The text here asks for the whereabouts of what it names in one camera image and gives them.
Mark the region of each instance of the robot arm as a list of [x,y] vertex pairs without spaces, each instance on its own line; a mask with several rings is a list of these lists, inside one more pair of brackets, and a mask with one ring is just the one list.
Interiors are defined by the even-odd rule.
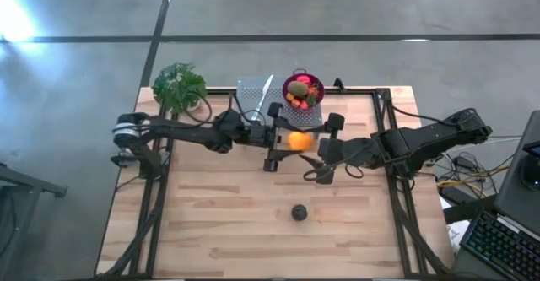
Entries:
[[396,176],[411,178],[426,160],[456,145],[483,143],[492,132],[474,109],[467,109],[418,129],[389,129],[373,133],[371,138],[348,141],[323,138],[317,152],[322,162],[302,156],[314,167],[304,178],[331,184],[333,170],[339,164],[369,169],[390,166]]
[[[165,120],[159,116],[149,116],[146,113],[129,113],[118,117],[113,133],[114,143],[121,149],[129,149],[133,160],[140,162],[140,176],[146,179],[155,179],[162,173],[162,158],[159,152],[149,148],[147,143],[155,138],[172,138],[190,143],[199,143],[208,150],[219,154],[228,153],[233,142],[248,146],[268,149],[264,161],[265,171],[275,172],[278,162],[301,151],[276,149],[279,137],[279,128],[303,132],[301,129],[289,124],[287,119],[279,115],[283,105],[272,103],[268,115],[273,118],[272,126],[263,126],[260,122],[244,124],[239,112],[232,109],[222,112],[211,122],[211,127],[202,127],[202,124],[192,125],[182,122]],[[118,156],[111,160],[122,166]]]

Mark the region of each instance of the black ball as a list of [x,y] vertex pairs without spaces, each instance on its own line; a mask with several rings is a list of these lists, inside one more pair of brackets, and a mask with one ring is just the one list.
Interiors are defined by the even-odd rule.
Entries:
[[307,218],[307,208],[304,205],[294,205],[291,211],[294,221],[303,221]]

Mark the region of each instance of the orange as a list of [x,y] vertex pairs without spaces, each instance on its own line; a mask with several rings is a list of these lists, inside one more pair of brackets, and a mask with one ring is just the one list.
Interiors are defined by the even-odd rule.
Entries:
[[291,150],[308,150],[313,146],[313,137],[311,133],[291,132],[287,144]]

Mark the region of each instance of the concrete floor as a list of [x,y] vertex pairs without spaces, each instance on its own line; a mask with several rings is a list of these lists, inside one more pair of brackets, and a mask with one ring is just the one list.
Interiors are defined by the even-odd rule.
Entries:
[[[6,1],[19,9],[0,9],[0,16],[22,22],[26,28],[15,32],[33,36],[150,36],[161,5]],[[170,0],[163,34],[540,33],[538,10],[540,0]],[[132,111],[149,48],[149,42],[0,45],[0,161],[69,186],[63,199],[41,199],[19,279],[93,274],[118,174],[109,162],[116,151],[111,129],[119,114]],[[307,68],[328,84],[339,77],[349,85],[412,85],[425,115],[472,106],[494,134],[521,135],[540,107],[539,56],[538,41],[168,43],[159,46],[151,83],[172,62],[195,63],[208,85]],[[490,167],[516,145],[468,150]]]

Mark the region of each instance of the wooden tabletop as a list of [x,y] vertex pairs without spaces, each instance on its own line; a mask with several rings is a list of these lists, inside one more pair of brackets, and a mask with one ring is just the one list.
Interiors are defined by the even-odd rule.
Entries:
[[[411,87],[391,91],[395,106],[418,112]],[[208,100],[214,115],[227,108],[226,96]],[[151,89],[142,88],[136,111],[155,115],[158,109]],[[369,137],[377,130],[369,96],[327,95],[323,118],[330,112],[345,116],[341,139]],[[203,106],[196,112],[202,119],[207,114]],[[189,122],[184,115],[180,120]],[[420,127],[419,119],[401,114],[397,122]],[[155,278],[402,277],[383,169],[364,170],[357,180],[340,167],[334,183],[323,186],[302,179],[310,166],[299,157],[285,159],[277,173],[263,172],[266,153],[234,145],[228,154],[216,154],[202,145],[175,142]],[[138,166],[122,170],[119,184],[137,173]],[[135,181],[116,193],[98,273],[111,267],[133,238],[143,186]],[[450,266],[453,254],[433,177],[417,177],[413,197],[423,237]],[[308,208],[306,220],[291,218],[295,204]],[[408,249],[414,262],[410,239]]]

